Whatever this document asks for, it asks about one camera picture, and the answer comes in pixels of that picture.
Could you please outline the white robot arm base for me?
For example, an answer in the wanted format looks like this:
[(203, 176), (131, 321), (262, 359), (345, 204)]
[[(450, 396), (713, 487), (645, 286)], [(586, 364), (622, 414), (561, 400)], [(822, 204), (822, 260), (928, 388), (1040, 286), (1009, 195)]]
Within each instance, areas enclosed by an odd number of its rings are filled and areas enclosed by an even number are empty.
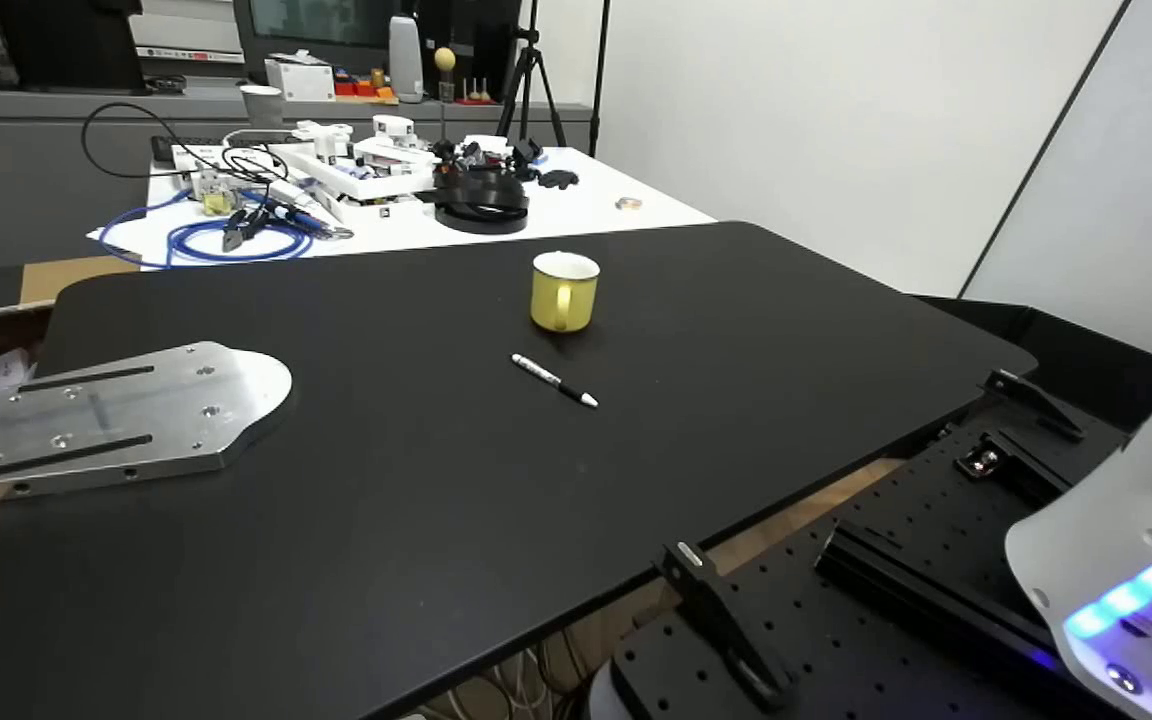
[(1005, 561), (1081, 689), (1152, 720), (1152, 416), (1005, 531)]

